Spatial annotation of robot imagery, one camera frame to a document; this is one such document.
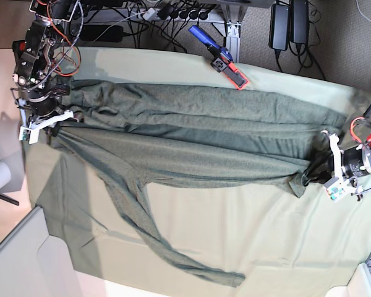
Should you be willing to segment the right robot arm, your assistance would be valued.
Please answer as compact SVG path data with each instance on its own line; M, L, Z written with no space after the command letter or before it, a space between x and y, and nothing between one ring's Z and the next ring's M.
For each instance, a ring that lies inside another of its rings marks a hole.
M80 1L31 1L29 11L35 18L25 38L12 45L15 87L11 91L22 119L19 139L34 144L41 131L77 118L61 103L70 93L69 86L57 83L56 78L72 77L80 68L77 62L73 71L65 72L60 65L70 60L69 54L80 37L69 38L65 26L75 12L81 17L84 13Z

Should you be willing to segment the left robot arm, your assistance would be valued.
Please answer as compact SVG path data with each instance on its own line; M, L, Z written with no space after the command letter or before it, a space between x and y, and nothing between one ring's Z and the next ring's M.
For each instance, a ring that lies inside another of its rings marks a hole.
M371 175L371 103L362 116L349 125L355 146L341 150L339 144L312 155L312 161L302 174L302 184L325 184L331 178L349 179L352 186L356 179Z

